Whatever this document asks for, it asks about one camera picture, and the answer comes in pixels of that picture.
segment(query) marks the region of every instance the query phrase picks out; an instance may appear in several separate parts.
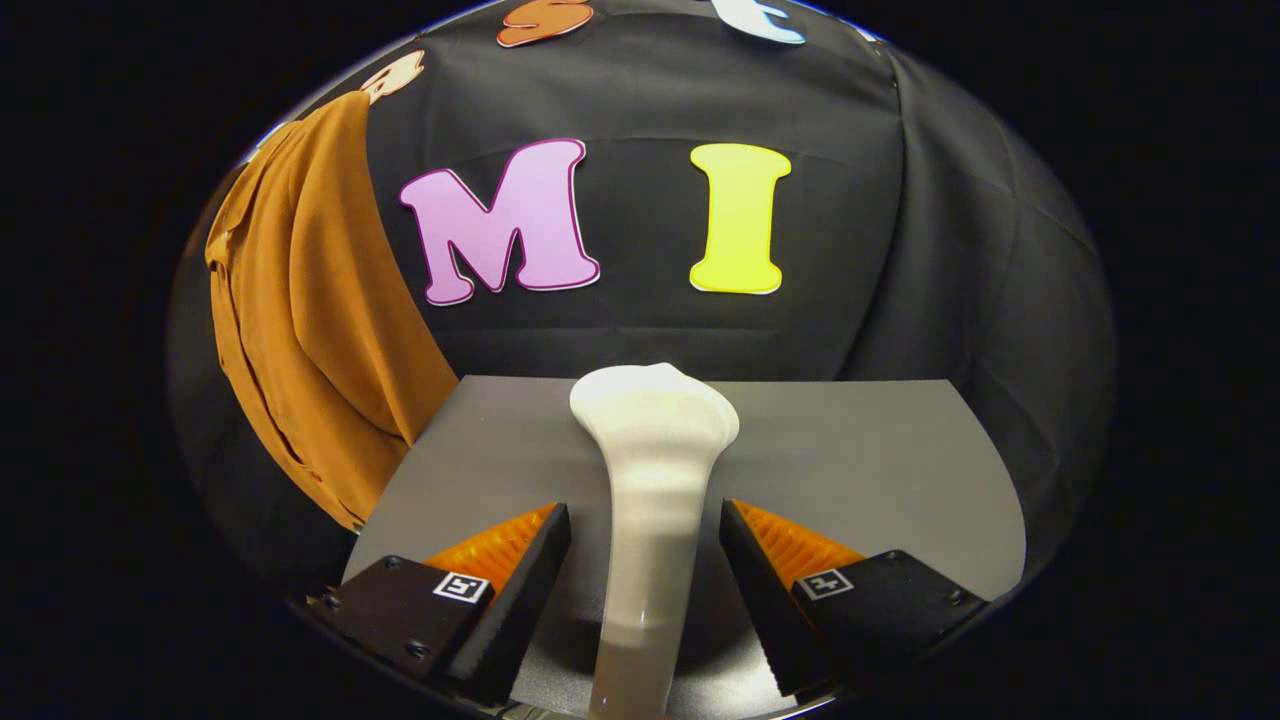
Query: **brown fabric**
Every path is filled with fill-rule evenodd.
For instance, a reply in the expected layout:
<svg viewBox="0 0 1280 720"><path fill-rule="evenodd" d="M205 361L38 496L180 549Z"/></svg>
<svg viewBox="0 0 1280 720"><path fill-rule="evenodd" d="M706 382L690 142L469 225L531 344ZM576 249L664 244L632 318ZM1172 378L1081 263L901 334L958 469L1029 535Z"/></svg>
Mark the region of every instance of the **brown fabric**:
<svg viewBox="0 0 1280 720"><path fill-rule="evenodd" d="M383 232L369 95L276 131L205 247L219 361L255 432L339 524L364 524L457 378Z"/></svg>

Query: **white object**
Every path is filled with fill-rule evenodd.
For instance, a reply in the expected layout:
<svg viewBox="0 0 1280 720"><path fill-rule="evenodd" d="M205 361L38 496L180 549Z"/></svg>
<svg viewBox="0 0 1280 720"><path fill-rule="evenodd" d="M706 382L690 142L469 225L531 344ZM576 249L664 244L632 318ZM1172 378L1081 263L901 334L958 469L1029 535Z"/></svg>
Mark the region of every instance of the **white object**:
<svg viewBox="0 0 1280 720"><path fill-rule="evenodd" d="M740 29L748 35L785 42L787 45L801 45L804 36L794 29L787 29L773 24L769 17L787 19L791 15L786 10L780 10L772 5L762 5L755 0L712 0L716 14L724 24Z"/></svg>
<svg viewBox="0 0 1280 720"><path fill-rule="evenodd" d="M570 392L595 438L613 509L589 720L666 710L716 459L737 438L721 393L669 364L595 370Z"/></svg>

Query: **gray surface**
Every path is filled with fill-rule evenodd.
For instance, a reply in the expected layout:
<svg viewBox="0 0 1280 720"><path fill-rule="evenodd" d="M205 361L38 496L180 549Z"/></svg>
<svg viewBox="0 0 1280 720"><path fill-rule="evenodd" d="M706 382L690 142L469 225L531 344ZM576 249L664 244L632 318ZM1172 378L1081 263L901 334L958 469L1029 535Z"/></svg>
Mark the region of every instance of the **gray surface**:
<svg viewBox="0 0 1280 720"><path fill-rule="evenodd" d="M512 698L586 715L604 607L604 460L568 409L572 379L467 377L392 478L346 579L388 553L426 559L548 502L573 544ZM864 555L904 548L986 600L1021 577L1021 509L1000 456L947 380L708 383L741 432L712 473L668 712L737 720L795 706L773 684L717 541L736 497Z"/></svg>

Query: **pink letter m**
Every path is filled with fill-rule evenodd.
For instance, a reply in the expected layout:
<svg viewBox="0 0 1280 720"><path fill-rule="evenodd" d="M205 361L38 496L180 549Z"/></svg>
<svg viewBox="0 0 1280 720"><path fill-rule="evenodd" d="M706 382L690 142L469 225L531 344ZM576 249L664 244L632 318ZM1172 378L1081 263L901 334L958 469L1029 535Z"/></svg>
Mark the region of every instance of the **pink letter m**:
<svg viewBox="0 0 1280 720"><path fill-rule="evenodd" d="M573 208L573 168L586 155L577 140L547 140L512 154L498 182L493 209L476 199L452 170L436 170L404 186L401 202L413 209L431 305L456 305L475 293L462 277L462 258L492 292L507 282L511 251L520 236L525 264L516 281L527 290L568 290L594 283L600 264L582 250Z"/></svg>

